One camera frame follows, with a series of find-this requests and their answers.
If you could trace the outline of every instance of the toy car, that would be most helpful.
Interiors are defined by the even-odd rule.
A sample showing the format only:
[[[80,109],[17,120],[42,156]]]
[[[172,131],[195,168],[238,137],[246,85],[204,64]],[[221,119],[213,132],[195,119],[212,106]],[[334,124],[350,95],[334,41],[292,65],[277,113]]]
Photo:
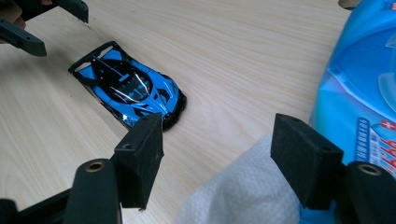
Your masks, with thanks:
[[[166,131],[187,103],[172,78],[139,63],[115,41],[93,50],[68,71],[127,129],[146,115],[161,113]]]

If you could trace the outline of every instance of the white tissue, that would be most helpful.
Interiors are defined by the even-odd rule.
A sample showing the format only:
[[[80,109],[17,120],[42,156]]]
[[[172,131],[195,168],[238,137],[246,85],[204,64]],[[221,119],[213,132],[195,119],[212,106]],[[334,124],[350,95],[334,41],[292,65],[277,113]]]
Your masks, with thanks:
[[[299,202],[270,157],[271,140],[265,136],[199,187],[176,224],[298,223]]]

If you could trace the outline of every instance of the sports car model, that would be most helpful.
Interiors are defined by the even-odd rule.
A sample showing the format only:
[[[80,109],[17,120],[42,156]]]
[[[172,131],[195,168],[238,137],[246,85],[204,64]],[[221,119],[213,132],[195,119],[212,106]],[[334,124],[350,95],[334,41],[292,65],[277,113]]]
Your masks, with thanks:
[[[161,113],[166,131],[187,103],[172,78],[139,63],[115,41],[93,50],[68,71],[127,129],[146,115]]]

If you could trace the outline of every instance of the blue toy car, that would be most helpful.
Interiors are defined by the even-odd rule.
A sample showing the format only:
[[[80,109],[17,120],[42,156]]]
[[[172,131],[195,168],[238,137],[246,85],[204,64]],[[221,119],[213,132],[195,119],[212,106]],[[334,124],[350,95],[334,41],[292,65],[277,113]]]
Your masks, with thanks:
[[[115,41],[93,50],[68,71],[127,129],[146,115],[161,113],[166,131],[187,103],[172,78],[131,58]]]

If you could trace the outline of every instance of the wooden table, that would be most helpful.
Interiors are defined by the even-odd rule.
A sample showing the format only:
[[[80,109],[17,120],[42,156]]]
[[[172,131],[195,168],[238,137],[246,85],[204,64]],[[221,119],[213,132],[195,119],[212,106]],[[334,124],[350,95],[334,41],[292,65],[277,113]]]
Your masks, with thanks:
[[[189,101],[163,134],[148,209],[123,210],[124,223],[172,223],[197,187],[272,133],[275,113],[308,122],[349,15],[335,0],[85,2],[88,24],[58,7],[28,21],[47,57],[0,46],[0,198],[26,208],[113,154],[127,130],[67,68],[115,40]]]

